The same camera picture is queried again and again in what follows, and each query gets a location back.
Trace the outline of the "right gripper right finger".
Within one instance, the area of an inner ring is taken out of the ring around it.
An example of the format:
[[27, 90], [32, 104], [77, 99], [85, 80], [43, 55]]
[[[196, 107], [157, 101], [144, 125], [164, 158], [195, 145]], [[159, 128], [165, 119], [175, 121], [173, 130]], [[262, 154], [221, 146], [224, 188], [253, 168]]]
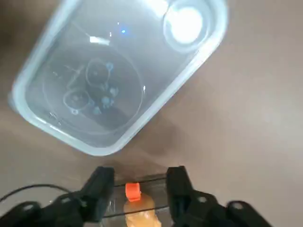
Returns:
[[167, 197], [174, 227], [269, 227], [250, 204], [230, 201], [193, 188], [184, 166], [167, 169]]

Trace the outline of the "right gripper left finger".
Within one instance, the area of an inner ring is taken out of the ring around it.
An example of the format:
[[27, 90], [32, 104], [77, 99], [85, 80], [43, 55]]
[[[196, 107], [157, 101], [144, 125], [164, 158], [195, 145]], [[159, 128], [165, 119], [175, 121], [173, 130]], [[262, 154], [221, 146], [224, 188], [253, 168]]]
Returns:
[[41, 207], [37, 201], [17, 204], [0, 218], [2, 227], [82, 227], [102, 220], [114, 189], [114, 169], [99, 166], [79, 191], [54, 184], [32, 184], [15, 189], [1, 198], [32, 188], [63, 191], [51, 204]]

